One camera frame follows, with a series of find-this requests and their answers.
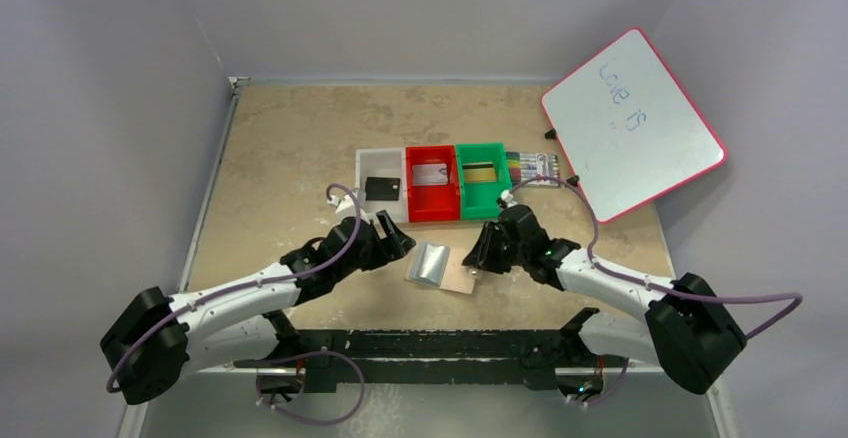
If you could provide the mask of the gold credit card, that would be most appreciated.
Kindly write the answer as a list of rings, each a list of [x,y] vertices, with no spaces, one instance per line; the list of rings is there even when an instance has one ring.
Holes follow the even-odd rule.
[[[493,162],[471,162],[461,167],[465,184],[492,183],[498,181],[498,173]]]

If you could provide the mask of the white plastic bin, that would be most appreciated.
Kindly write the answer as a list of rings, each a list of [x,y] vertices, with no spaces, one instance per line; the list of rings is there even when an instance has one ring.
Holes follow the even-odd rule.
[[[358,149],[355,174],[365,212],[386,211],[396,223],[408,221],[405,148]]]

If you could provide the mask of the green plastic bin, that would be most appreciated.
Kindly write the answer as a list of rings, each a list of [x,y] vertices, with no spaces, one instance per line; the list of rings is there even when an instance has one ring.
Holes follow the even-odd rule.
[[[489,220],[500,213],[496,203],[500,193],[512,187],[504,145],[493,143],[462,143],[455,146],[460,186],[460,216],[463,220]],[[493,162],[498,181],[465,184],[461,167],[471,162]]]

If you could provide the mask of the beige card holder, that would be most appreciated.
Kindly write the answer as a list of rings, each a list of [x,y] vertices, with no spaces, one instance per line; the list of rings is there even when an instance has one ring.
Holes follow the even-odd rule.
[[[403,277],[419,287],[471,295],[477,276],[463,265],[468,254],[467,248],[419,242],[411,253]]]

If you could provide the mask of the marker pen pack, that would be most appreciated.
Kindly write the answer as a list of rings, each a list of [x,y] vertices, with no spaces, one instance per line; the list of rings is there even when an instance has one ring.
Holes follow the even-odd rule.
[[[507,151],[505,153],[510,181],[513,186],[530,178],[539,177],[528,186],[558,187],[556,178],[560,177],[560,160],[555,154],[525,153]]]

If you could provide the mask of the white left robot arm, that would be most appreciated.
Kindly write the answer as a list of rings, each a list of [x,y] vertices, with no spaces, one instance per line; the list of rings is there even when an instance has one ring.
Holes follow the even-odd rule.
[[[110,366],[106,389],[129,405],[146,403],[196,371],[240,360],[284,367],[298,340],[284,310],[329,294],[355,272],[382,268],[416,245],[385,211],[347,217],[267,267],[224,285],[166,295],[139,292],[100,340]]]

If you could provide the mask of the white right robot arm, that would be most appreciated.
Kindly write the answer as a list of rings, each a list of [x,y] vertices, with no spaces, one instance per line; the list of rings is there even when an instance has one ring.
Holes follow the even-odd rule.
[[[651,363],[684,390],[702,395],[746,348],[748,339],[705,279],[644,275],[593,257],[588,249],[552,238],[533,211],[517,205],[483,224],[463,266],[504,274],[515,267],[537,283],[587,296],[618,310],[592,313],[564,334],[561,350],[576,365],[597,355]]]

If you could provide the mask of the red plastic bin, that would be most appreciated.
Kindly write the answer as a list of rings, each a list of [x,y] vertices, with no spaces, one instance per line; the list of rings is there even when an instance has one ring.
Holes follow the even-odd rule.
[[[446,163],[450,182],[441,186],[414,186],[412,166],[425,163]],[[460,187],[454,145],[407,147],[406,177],[410,222],[447,222],[460,219]]]

